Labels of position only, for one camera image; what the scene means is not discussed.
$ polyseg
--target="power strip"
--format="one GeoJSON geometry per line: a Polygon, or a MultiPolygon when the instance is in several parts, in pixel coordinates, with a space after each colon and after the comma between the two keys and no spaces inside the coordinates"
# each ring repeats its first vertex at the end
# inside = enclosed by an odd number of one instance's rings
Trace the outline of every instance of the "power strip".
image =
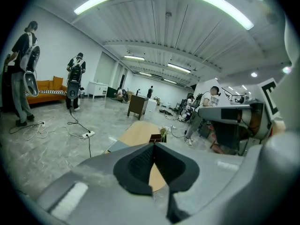
{"type": "Polygon", "coordinates": [[[82,136],[83,136],[84,139],[86,139],[86,138],[88,138],[88,137],[92,137],[93,135],[95,135],[95,132],[94,132],[94,131],[91,131],[90,133],[85,133],[85,134],[83,134],[82,136]]]}

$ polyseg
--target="ceiling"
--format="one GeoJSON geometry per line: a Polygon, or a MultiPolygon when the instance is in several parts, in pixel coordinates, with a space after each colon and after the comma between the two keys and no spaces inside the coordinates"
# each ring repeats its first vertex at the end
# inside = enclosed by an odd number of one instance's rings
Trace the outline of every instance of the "ceiling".
{"type": "Polygon", "coordinates": [[[226,0],[252,21],[249,31],[201,0],[109,0],[76,15],[74,10],[86,1],[33,2],[94,39],[135,73],[158,75],[181,86],[214,77],[221,84],[239,86],[258,81],[249,77],[253,70],[268,71],[259,75],[268,79],[289,61],[284,17],[268,0],[226,0]],[[270,10],[277,15],[276,24],[267,19],[270,10]],[[124,59],[125,54],[144,57],[145,62],[124,59]]]}

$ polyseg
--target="light fixture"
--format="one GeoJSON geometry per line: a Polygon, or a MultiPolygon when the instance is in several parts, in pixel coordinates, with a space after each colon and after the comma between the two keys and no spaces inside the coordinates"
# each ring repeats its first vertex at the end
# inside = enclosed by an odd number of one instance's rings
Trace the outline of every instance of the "light fixture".
{"type": "Polygon", "coordinates": [[[152,76],[152,75],[150,75],[150,74],[147,74],[147,73],[141,73],[141,72],[139,72],[140,74],[143,74],[143,75],[147,75],[147,76],[152,76]]]}
{"type": "Polygon", "coordinates": [[[179,70],[184,71],[184,72],[187,72],[187,73],[190,73],[190,72],[191,72],[191,70],[185,69],[185,68],[183,68],[183,67],[176,66],[176,65],[174,65],[174,64],[172,64],[172,63],[168,63],[168,67],[172,67],[172,68],[175,68],[175,69],[179,69],[179,70]]]}
{"type": "Polygon", "coordinates": [[[142,58],[142,57],[136,57],[136,56],[124,55],[124,58],[132,58],[132,59],[137,59],[137,60],[145,61],[145,58],[142,58]]]}
{"type": "Polygon", "coordinates": [[[245,16],[243,15],[237,8],[235,8],[230,3],[226,2],[225,0],[203,0],[208,2],[217,8],[223,10],[236,21],[238,21],[245,29],[250,30],[254,27],[254,24],[245,16]]]}
{"type": "Polygon", "coordinates": [[[282,69],[285,74],[289,74],[291,72],[291,67],[285,67],[282,69]]]}
{"type": "Polygon", "coordinates": [[[74,10],[74,12],[79,15],[80,13],[84,12],[85,10],[88,10],[89,8],[101,3],[101,2],[104,2],[104,1],[107,1],[107,0],[88,0],[87,2],[83,3],[80,7],[76,8],[74,10]]]}
{"type": "Polygon", "coordinates": [[[176,82],[172,82],[172,81],[170,81],[170,80],[167,80],[167,79],[164,79],[165,81],[167,81],[167,82],[170,82],[170,83],[174,83],[174,84],[177,84],[176,82]]]}

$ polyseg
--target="sneaker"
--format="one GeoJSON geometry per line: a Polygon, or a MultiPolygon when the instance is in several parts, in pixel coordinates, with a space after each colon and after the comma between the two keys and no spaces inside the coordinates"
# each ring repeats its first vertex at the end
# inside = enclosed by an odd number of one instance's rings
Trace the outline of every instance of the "sneaker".
{"type": "Polygon", "coordinates": [[[29,120],[29,121],[33,121],[33,120],[34,120],[34,116],[33,116],[33,114],[32,114],[32,115],[30,115],[30,116],[27,116],[27,120],[29,120]]]}
{"type": "Polygon", "coordinates": [[[24,126],[27,126],[27,122],[25,121],[25,122],[21,123],[21,120],[17,120],[17,121],[15,121],[15,126],[16,127],[24,127],[24,126]]]}
{"type": "Polygon", "coordinates": [[[192,146],[192,141],[191,141],[191,139],[187,139],[187,144],[189,145],[189,146],[192,146]]]}

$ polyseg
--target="black pants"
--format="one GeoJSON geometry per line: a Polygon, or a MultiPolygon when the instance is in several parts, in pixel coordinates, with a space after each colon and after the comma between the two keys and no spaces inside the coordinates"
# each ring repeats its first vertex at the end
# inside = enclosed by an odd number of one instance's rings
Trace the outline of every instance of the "black pants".
{"type": "MultiPolygon", "coordinates": [[[[66,99],[66,105],[67,105],[67,109],[70,109],[70,107],[71,107],[71,99],[69,99],[68,97],[66,99]]],[[[78,96],[73,101],[73,108],[74,109],[78,108],[78,96]]]]}

